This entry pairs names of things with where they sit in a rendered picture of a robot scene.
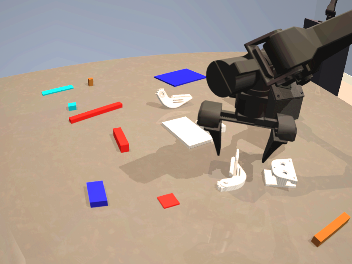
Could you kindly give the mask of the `blue rectangular block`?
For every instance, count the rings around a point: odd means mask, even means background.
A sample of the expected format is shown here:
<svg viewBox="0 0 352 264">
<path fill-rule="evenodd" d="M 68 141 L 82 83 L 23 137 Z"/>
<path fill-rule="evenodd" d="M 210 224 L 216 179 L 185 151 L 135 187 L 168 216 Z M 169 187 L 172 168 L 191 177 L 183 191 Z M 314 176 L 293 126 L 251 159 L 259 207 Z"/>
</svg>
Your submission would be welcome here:
<svg viewBox="0 0 352 264">
<path fill-rule="evenodd" d="M 88 182 L 87 191 L 91 208 L 108 206 L 103 181 Z"/>
</svg>

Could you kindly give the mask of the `cyan flat rectangular plate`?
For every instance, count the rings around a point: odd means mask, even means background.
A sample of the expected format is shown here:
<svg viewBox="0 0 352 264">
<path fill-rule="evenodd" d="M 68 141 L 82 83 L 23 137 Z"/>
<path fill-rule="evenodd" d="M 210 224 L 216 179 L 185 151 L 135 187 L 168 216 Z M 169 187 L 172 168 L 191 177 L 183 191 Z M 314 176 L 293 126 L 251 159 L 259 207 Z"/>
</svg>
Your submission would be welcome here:
<svg viewBox="0 0 352 264">
<path fill-rule="evenodd" d="M 64 86 L 64 87 L 59 87 L 59 88 L 51 89 L 51 90 L 46 90 L 46 91 L 43 91 L 43 92 L 42 92 L 42 95 L 45 96 L 45 95 L 49 95 L 49 94 L 53 94 L 53 93 L 58 93 L 58 92 L 66 91 L 66 90 L 70 90 L 70 89 L 73 89 L 73 86 L 72 86 L 72 85 L 68 85 L 68 86 Z"/>
</svg>

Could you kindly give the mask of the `small cyan cube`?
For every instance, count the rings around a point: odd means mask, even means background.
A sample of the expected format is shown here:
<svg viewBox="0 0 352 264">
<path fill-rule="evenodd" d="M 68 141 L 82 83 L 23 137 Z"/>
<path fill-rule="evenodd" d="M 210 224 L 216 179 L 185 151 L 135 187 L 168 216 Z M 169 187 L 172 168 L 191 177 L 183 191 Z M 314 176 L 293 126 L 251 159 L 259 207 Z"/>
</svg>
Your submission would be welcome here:
<svg viewBox="0 0 352 264">
<path fill-rule="evenodd" d="M 76 110 L 76 102 L 68 103 L 69 111 Z"/>
</svg>

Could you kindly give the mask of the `blue flat square plate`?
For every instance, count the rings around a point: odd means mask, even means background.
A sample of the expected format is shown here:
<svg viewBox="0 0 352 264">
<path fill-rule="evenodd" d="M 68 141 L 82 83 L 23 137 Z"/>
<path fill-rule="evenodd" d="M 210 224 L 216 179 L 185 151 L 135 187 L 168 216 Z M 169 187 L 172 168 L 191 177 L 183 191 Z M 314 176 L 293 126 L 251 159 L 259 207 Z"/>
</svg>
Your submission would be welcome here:
<svg viewBox="0 0 352 264">
<path fill-rule="evenodd" d="M 206 78 L 206 76 L 201 75 L 189 69 L 182 69 L 174 72 L 170 72 L 163 75 L 154 76 L 154 78 L 163 81 L 173 87 L 184 85 L 190 82 L 198 81 Z"/>
</svg>

